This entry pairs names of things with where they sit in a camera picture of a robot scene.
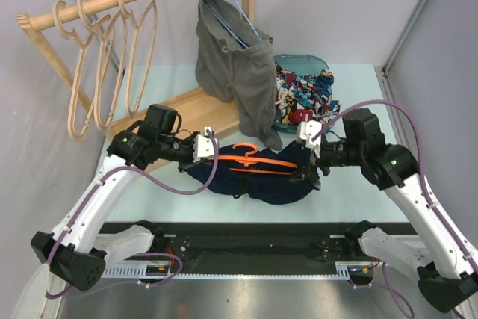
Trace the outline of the orange plastic hanger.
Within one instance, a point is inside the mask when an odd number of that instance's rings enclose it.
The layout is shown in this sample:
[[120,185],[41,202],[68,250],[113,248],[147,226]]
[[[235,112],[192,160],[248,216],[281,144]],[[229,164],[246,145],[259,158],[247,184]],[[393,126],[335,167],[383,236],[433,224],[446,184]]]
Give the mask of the orange plastic hanger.
[[234,154],[218,155],[219,161],[229,163],[229,169],[237,173],[291,176],[299,169],[294,162],[258,157],[258,147],[253,143],[234,143],[232,150],[237,149],[244,149],[244,154],[235,152]]

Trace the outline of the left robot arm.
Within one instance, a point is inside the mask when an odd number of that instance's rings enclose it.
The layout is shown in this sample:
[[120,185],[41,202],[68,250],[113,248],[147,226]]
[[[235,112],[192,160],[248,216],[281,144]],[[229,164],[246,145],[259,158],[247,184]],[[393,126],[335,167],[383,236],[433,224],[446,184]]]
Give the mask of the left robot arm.
[[71,288],[87,291],[111,265],[141,255],[155,259],[164,253],[164,230],[147,220],[103,241],[97,236],[129,185],[141,176],[151,178],[145,171],[150,164],[164,159],[194,165],[218,158],[212,128],[180,139],[176,135],[181,124],[177,110],[153,104],[143,120],[114,136],[96,177],[70,212],[53,230],[38,231],[31,239],[51,274]]

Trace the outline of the navy blue shorts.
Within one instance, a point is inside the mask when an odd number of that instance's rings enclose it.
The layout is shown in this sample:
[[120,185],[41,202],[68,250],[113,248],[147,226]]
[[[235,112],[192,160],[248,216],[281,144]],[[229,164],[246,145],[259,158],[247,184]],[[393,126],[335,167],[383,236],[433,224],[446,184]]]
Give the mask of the navy blue shorts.
[[[244,154],[244,149],[232,150],[232,145],[219,148],[219,155],[222,154]],[[290,143],[279,152],[271,149],[258,150],[258,157],[274,158],[303,164],[305,158],[301,156],[298,149]],[[264,174],[237,173],[229,169],[230,164],[219,161],[216,173],[208,189],[221,195],[233,196],[235,199],[243,195],[271,205],[286,205],[298,202],[308,196],[312,189],[294,185],[289,182],[291,176],[275,176]]]

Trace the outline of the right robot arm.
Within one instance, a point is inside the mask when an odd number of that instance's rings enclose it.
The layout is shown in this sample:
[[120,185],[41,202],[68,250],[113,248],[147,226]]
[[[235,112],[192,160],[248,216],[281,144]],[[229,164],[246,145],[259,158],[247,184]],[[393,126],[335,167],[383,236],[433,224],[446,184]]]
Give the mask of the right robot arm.
[[391,199],[406,216],[424,248],[419,250],[363,220],[349,228],[345,253],[365,256],[391,266],[418,285],[425,300],[447,313],[477,293],[477,249],[441,207],[413,154],[385,141],[378,117],[359,108],[343,117],[345,137],[329,142],[319,132],[322,123],[301,122],[296,141],[309,156],[298,182],[320,187],[318,175],[332,167],[359,167],[361,174]]

